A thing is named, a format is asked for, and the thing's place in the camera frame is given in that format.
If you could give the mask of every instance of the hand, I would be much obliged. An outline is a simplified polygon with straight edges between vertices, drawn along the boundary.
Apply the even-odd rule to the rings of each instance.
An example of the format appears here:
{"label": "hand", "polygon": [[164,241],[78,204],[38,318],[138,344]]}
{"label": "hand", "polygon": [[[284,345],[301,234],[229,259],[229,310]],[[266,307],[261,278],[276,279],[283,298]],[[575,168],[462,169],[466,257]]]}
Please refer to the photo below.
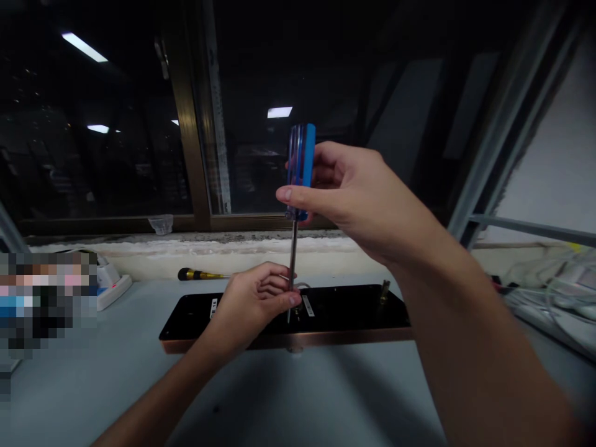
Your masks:
{"label": "hand", "polygon": [[274,317],[300,304],[298,289],[286,291],[289,275],[270,262],[233,274],[200,339],[225,360],[245,350]]}
{"label": "hand", "polygon": [[387,267],[432,259],[440,245],[454,242],[377,151],[319,143],[313,188],[283,186],[276,197],[326,216]]}

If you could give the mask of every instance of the left hand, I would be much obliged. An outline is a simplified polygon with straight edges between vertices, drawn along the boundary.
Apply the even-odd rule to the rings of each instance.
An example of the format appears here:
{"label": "left hand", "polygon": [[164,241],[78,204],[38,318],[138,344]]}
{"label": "left hand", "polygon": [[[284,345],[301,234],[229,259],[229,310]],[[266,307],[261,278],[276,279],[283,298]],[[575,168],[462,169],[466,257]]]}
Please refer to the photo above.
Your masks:
{"label": "left hand", "polygon": [[298,289],[287,291],[289,275],[271,262],[233,274],[201,339],[225,360],[245,350],[274,317],[300,304]]}

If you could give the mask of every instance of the label sticker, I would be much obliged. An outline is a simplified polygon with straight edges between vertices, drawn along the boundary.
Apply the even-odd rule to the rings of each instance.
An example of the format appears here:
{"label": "label sticker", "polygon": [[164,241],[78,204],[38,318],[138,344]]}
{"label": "label sticker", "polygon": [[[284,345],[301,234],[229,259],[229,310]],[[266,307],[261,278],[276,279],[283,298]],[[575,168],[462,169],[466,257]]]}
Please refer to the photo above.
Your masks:
{"label": "label sticker", "polygon": [[213,298],[211,300],[211,312],[209,313],[209,320],[213,318],[213,314],[215,313],[216,309],[217,309],[217,298]]}
{"label": "label sticker", "polygon": [[306,307],[306,311],[309,313],[309,317],[314,317],[315,313],[312,311],[312,307],[310,306],[310,301],[306,297],[306,295],[302,295],[302,302],[304,303],[304,307]]}

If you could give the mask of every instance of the small screwdriver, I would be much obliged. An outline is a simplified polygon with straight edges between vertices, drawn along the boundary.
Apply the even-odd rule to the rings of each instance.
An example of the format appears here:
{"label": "small screwdriver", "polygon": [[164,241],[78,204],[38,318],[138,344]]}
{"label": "small screwdriver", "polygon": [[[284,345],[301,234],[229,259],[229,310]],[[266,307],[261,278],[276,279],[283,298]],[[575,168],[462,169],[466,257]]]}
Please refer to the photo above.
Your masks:
{"label": "small screwdriver", "polygon": [[[315,156],[316,128],[312,124],[297,124],[290,130],[290,141],[287,149],[287,184],[308,186],[312,181],[312,164]],[[292,221],[292,248],[290,250],[290,277],[288,290],[294,290],[294,271],[296,270],[296,243],[298,241],[298,222],[307,219],[305,210],[288,206],[286,219]],[[287,311],[287,322],[290,322],[290,310]]]}
{"label": "small screwdriver", "polygon": [[220,275],[215,273],[203,272],[201,270],[193,270],[185,267],[178,272],[178,279],[180,281],[192,281],[195,279],[226,279],[228,275]]}

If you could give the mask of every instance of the window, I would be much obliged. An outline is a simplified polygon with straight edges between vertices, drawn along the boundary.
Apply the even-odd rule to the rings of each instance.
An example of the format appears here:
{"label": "window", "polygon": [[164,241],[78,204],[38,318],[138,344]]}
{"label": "window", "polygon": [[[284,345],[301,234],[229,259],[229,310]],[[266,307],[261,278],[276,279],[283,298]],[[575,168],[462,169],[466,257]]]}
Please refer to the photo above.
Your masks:
{"label": "window", "polygon": [[160,29],[144,2],[12,11],[2,41],[0,169],[15,214],[192,214]]}
{"label": "window", "polygon": [[[379,150],[444,211],[502,52],[531,5],[205,0],[214,214],[280,213],[290,126]],[[288,114],[270,117],[286,107]]]}
{"label": "window", "polygon": [[31,235],[288,228],[274,191],[311,122],[379,150],[446,224],[538,3],[15,4],[0,199]]}

